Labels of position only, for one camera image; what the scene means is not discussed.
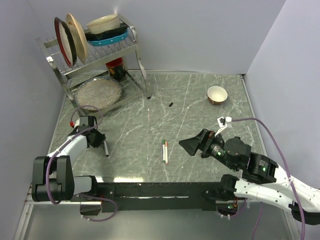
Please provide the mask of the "black white pen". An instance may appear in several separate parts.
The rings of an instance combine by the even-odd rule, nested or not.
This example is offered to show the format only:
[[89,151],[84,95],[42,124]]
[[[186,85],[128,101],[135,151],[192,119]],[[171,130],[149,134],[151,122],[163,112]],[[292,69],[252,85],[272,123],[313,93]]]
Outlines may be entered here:
[[108,157],[109,156],[109,150],[108,150],[108,145],[107,145],[107,141],[106,140],[103,141],[103,147],[104,147],[105,156]]

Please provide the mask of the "green marker pen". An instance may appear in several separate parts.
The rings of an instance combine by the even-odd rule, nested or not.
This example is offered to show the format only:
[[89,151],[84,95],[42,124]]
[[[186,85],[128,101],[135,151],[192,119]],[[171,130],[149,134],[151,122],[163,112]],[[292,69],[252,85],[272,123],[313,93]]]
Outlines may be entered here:
[[162,141],[161,141],[161,150],[162,150],[162,162],[165,163],[165,162],[166,162],[166,157],[165,157],[165,145],[162,144]]

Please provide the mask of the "pink marker pen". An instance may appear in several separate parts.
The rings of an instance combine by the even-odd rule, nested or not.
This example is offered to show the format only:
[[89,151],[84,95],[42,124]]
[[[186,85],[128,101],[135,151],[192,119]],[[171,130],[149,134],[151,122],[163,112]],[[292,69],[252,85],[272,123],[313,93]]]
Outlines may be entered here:
[[168,147],[165,146],[165,164],[169,164],[169,154],[168,154]]

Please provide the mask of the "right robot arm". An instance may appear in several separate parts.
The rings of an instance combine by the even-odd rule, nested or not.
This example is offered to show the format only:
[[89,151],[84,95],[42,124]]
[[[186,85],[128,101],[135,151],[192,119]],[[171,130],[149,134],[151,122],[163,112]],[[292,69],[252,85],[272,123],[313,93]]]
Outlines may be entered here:
[[213,157],[241,177],[224,174],[217,186],[205,190],[206,199],[229,201],[247,198],[273,205],[307,225],[320,223],[320,191],[288,177],[286,171],[269,157],[252,152],[250,145],[235,136],[224,140],[220,134],[203,129],[195,137],[179,141],[190,155],[201,151],[201,158]]

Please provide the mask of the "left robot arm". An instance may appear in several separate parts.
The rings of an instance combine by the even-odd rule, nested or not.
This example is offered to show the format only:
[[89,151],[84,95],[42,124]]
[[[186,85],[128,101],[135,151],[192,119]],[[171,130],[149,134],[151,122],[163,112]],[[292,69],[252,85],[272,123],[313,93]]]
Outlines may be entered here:
[[106,136],[98,131],[95,116],[81,116],[78,123],[70,123],[73,130],[66,141],[46,156],[33,161],[31,197],[35,202],[50,201],[57,205],[81,194],[86,200],[95,200],[100,193],[93,175],[74,176],[72,162],[85,149],[98,148]]

